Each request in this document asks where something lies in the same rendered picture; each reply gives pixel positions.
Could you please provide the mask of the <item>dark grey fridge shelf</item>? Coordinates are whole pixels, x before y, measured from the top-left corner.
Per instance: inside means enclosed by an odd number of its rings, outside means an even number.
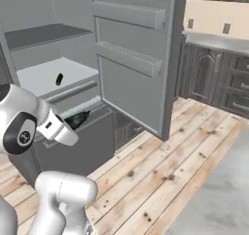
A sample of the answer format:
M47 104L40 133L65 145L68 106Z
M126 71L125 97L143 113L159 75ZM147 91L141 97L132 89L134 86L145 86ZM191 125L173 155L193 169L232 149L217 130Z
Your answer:
M85 28L54 23L5 32L5 37L10 50L21 50L90 33Z

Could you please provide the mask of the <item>dark grey freezer drawer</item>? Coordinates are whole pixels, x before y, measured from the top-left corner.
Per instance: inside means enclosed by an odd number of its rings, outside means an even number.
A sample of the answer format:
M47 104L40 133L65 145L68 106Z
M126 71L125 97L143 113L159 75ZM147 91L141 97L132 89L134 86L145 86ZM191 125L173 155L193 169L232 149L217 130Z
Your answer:
M113 112L103 103L89 110L88 120L76 130L79 140L73 147L37 134L27 152L9 156L31 185L47 170L87 176L114 155Z

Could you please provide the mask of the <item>dark grey base cupboards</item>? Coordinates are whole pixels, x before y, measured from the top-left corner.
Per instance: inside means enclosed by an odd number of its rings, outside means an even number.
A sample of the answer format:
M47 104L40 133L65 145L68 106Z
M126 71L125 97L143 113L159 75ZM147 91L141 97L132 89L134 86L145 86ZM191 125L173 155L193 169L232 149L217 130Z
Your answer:
M179 95L249 119L249 47L242 42L184 35Z

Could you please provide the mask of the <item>grey fridge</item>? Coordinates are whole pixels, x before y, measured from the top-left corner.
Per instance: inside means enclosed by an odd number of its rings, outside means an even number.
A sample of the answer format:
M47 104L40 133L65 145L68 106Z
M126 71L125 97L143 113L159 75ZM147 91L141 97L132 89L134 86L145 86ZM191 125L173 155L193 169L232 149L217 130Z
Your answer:
M0 0L0 85L20 86L19 70L61 57L97 70L90 7L91 0ZM5 32L54 23L85 28L91 30L91 33L21 50L9 49ZM59 114L63 118L69 118L78 113L66 117L63 113Z

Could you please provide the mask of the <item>grey door bin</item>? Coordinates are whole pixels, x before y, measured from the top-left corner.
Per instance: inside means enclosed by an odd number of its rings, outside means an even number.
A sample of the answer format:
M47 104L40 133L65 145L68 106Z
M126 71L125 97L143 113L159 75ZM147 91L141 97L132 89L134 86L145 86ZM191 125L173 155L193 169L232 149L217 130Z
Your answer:
M104 41L95 44L95 51L102 57L151 78L161 71L161 60L137 51L128 50Z
M152 29L161 29L165 10L149 7L96 1L92 3L93 15Z

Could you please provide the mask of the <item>grey fridge door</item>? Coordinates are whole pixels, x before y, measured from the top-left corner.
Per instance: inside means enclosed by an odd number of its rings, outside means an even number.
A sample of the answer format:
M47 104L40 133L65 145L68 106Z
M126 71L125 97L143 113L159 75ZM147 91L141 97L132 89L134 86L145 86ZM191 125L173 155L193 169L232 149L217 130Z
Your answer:
M160 73L151 78L96 54L102 99L164 140L172 105L166 93L175 0L93 0L96 1L165 10L161 29L93 16L95 43L104 41L162 61Z

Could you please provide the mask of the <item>pale grey fridge drawer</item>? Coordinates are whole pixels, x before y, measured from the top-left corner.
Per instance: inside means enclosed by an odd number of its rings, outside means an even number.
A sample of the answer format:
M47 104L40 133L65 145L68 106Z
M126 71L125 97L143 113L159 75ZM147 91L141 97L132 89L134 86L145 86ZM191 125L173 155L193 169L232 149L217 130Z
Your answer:
M61 85L55 85L63 74ZM65 57L18 71L21 87L70 116L100 102L98 71Z

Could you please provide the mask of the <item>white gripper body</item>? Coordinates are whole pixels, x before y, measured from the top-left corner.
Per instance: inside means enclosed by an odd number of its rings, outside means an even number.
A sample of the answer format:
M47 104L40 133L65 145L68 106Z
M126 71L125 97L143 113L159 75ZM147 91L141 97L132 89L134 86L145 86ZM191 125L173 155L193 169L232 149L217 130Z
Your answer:
M55 118L49 131L51 132L50 140L56 140L66 146L74 146L79 140L75 131L60 117Z

